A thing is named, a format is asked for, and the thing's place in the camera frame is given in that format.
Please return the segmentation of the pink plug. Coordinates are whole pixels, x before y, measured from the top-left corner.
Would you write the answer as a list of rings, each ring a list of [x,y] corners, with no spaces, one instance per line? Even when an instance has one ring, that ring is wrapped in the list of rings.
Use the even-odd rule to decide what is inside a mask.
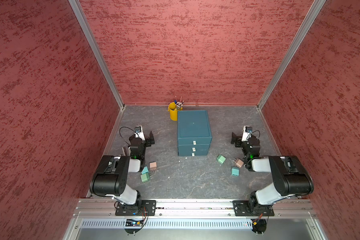
[[[157,162],[151,162],[149,163],[150,171],[156,171],[158,169]]]
[[[245,163],[239,159],[239,158],[236,158],[235,161],[234,161],[234,167],[236,168],[242,168],[243,166],[245,165]]]

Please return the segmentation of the green plug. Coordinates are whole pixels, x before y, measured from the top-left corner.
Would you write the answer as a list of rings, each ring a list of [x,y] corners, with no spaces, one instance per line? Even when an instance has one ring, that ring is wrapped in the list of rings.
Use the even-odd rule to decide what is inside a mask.
[[[142,183],[146,183],[146,182],[150,181],[150,179],[151,179],[151,177],[150,177],[149,173],[141,174]]]
[[[217,162],[218,162],[219,164],[222,165],[225,161],[226,161],[226,157],[224,157],[223,155],[218,155],[218,156],[217,156]]]

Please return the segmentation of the teal plug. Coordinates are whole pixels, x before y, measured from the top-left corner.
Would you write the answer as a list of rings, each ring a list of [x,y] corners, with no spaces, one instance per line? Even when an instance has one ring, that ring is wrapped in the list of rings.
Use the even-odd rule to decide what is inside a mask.
[[[145,166],[142,170],[142,175],[144,175],[144,174],[149,174],[149,169],[147,166]]]
[[[231,168],[231,175],[238,177],[240,175],[240,169],[238,167]]]

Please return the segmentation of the teal three-drawer cabinet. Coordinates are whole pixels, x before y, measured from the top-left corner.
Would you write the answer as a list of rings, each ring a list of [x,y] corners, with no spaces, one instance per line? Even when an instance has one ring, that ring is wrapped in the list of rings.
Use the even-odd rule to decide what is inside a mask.
[[[206,156],[212,139],[209,115],[206,110],[178,113],[178,156]]]

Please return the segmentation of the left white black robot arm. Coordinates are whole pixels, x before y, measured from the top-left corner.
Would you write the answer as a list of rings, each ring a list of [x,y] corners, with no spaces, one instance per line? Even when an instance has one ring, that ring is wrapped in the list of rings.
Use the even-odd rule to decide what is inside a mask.
[[[141,194],[128,186],[128,173],[143,172],[146,148],[152,146],[155,139],[152,132],[146,138],[140,131],[129,140],[128,155],[102,156],[91,180],[90,192],[98,197],[113,197],[120,204],[136,209],[142,207]]]

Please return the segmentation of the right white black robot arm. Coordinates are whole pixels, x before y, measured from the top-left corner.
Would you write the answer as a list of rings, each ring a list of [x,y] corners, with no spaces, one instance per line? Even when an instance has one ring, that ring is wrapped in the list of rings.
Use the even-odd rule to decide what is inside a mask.
[[[241,148],[244,166],[250,172],[270,173],[273,182],[251,193],[248,211],[259,212],[288,197],[309,195],[314,183],[308,171],[296,156],[260,156],[260,140],[252,133],[243,137],[232,134],[231,143]]]

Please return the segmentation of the yellow pen bucket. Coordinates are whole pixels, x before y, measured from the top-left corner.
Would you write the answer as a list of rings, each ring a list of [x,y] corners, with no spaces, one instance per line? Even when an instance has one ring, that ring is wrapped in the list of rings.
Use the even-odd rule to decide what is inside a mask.
[[[170,113],[170,119],[172,121],[178,120],[178,112],[182,111],[183,108],[179,105],[177,105],[175,102],[172,102],[168,106],[168,112]]]

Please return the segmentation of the pens in bucket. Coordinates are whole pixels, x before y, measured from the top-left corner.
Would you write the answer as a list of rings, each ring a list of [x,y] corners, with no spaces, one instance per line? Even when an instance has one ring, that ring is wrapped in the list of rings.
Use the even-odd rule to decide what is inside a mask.
[[[176,110],[180,110],[180,109],[183,108],[184,102],[182,101],[182,98],[180,98],[180,100],[178,101],[178,100],[177,100],[177,97],[175,97],[174,103],[175,103],[175,109],[176,109]]]

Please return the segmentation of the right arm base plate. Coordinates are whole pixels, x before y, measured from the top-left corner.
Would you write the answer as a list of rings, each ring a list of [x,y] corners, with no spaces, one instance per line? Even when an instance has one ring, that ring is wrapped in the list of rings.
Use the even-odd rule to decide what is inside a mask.
[[[253,201],[232,201],[233,210],[236,217],[274,217],[275,213],[272,205],[260,205]]]

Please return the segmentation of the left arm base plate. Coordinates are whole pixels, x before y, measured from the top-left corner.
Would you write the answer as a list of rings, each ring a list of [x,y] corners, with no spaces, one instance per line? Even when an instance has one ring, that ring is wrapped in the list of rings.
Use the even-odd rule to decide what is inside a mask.
[[[141,200],[137,201],[134,205],[123,205],[118,203],[116,205],[116,216],[154,216],[156,212],[157,201],[156,200]]]

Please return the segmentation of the aluminium front rail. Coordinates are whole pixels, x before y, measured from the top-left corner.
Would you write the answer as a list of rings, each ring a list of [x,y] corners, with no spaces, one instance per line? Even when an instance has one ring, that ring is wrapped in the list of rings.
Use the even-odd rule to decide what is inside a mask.
[[[229,199],[157,199],[141,200],[142,210],[150,218],[187,219],[317,219],[318,216],[307,199],[285,199],[262,212],[248,211],[247,202]],[[133,216],[111,199],[80,199],[73,213],[75,218],[116,218]]]

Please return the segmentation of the left aluminium corner post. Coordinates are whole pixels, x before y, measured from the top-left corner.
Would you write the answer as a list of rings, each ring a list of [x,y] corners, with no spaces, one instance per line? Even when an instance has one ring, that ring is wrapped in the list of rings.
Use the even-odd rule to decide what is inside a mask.
[[[96,38],[90,28],[88,20],[87,20],[85,13],[81,7],[80,1],[69,0],[69,4],[76,16],[76,19],[79,22],[79,25],[87,39],[87,42],[89,43],[89,45],[91,47],[91,50],[98,62],[98,65],[99,65],[100,69],[102,70],[102,73],[111,89],[111,92],[112,92],[115,100],[118,103],[119,108],[123,111],[125,109],[125,104],[122,100],[122,97],[121,97],[117,87],[116,87],[116,84],[115,84],[112,74],[107,66],[107,63],[103,57],[103,54],[101,53],[101,50],[98,46]]]

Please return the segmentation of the aluminium corner post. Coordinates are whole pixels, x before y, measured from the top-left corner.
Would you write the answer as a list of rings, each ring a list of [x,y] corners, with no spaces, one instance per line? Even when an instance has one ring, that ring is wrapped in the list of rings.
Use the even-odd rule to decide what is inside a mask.
[[[288,67],[289,63],[291,62],[292,58],[294,57],[295,53],[299,49],[301,43],[303,42],[305,36],[309,32],[311,26],[313,25],[315,19],[319,15],[319,13],[325,3],[326,3],[326,0],[314,0],[313,1],[302,24],[299,27],[294,39],[292,40],[286,54],[284,55],[278,69],[276,70],[274,76],[272,77],[268,87],[266,88],[263,96],[261,97],[261,99],[257,105],[257,108],[259,111],[262,111],[268,98],[270,97],[270,95],[273,92],[274,88],[276,87],[277,83],[281,79],[283,73],[287,69],[287,67]]]
[[[103,54],[101,53],[101,50],[98,46],[96,38],[90,28],[88,20],[87,20],[85,13],[81,7],[80,1],[69,0],[69,4],[76,16],[76,19],[79,22],[79,25],[87,39],[87,42],[89,43],[89,45],[91,47],[91,50],[98,62],[98,65],[99,65],[100,69],[102,70],[102,73],[111,89],[111,92],[112,92],[115,100],[118,103],[119,108],[123,111],[125,109],[125,104],[122,100],[122,97],[121,97],[117,87],[116,87],[116,84],[115,84],[112,74],[107,66],[107,63],[103,57]]]

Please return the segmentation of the right aluminium corner post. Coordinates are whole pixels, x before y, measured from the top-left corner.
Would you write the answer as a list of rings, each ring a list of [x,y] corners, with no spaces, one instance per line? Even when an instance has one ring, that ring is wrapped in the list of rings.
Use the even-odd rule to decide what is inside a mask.
[[[262,111],[268,98],[270,97],[270,95],[273,92],[274,88],[276,87],[277,83],[281,79],[283,73],[287,69],[287,67],[288,67],[289,63],[291,62],[292,58],[294,57],[295,53],[299,49],[301,43],[303,42],[305,36],[309,32],[311,26],[313,25],[315,19],[319,15],[319,13],[325,3],[326,3],[326,0],[314,0],[313,1],[302,24],[299,27],[294,39],[292,40],[286,54],[284,55],[278,69],[276,70],[274,76],[272,77],[268,87],[266,88],[263,96],[261,97],[261,99],[257,105],[257,108],[259,111]]]

